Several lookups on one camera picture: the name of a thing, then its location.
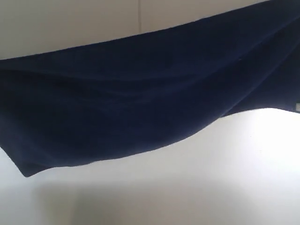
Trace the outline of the white towel label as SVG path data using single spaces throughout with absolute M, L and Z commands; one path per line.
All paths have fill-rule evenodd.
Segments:
M 300 102 L 296 103 L 295 111 L 300 112 Z

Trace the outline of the blue microfibre towel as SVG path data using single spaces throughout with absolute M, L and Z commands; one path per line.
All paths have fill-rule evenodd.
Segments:
M 248 110 L 297 111 L 300 3 L 0 62 L 0 146 L 25 177 L 181 141 Z

